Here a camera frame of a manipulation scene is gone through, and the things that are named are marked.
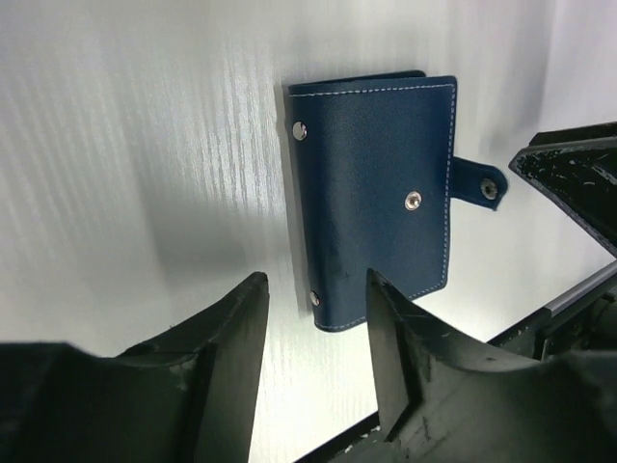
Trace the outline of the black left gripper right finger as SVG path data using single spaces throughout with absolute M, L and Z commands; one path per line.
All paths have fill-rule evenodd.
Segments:
M 385 440 L 409 462 L 612 462 L 616 356 L 537 361 L 476 340 L 376 271 L 367 328 Z

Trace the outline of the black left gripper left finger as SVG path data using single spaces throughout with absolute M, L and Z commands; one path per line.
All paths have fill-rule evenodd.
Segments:
M 269 308 L 255 272 L 112 358 L 66 342 L 1 347 L 5 462 L 245 462 Z

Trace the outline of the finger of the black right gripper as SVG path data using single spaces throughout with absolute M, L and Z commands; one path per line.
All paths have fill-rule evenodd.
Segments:
M 537 133 L 509 163 L 607 251 L 616 249 L 616 124 Z

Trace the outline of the blue leather card holder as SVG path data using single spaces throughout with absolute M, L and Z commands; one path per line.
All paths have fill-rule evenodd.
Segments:
M 366 320 L 365 276 L 406 297 L 442 289 L 450 206 L 496 209 L 497 167 L 455 153 L 457 80 L 420 70 L 296 84 L 286 94 L 315 326 Z

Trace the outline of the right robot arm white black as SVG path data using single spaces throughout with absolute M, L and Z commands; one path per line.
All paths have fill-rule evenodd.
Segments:
M 611 255 L 616 253 L 616 124 L 537 133 L 509 164 Z M 616 265 L 610 263 L 490 344 L 537 361 L 616 347 Z

